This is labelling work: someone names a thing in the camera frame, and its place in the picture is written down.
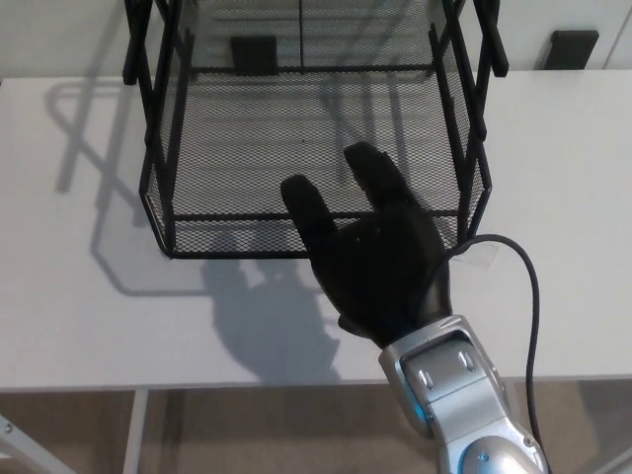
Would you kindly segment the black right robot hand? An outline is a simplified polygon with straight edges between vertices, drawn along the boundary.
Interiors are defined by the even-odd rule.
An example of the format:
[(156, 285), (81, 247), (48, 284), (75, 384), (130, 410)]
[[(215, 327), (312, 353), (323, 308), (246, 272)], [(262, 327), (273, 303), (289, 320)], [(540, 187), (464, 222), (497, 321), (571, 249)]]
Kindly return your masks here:
[(280, 192), (340, 327), (384, 349), (451, 315), (446, 250), (433, 217), (386, 153), (358, 142), (344, 156), (372, 206), (362, 218), (337, 225), (303, 175), (285, 179)]

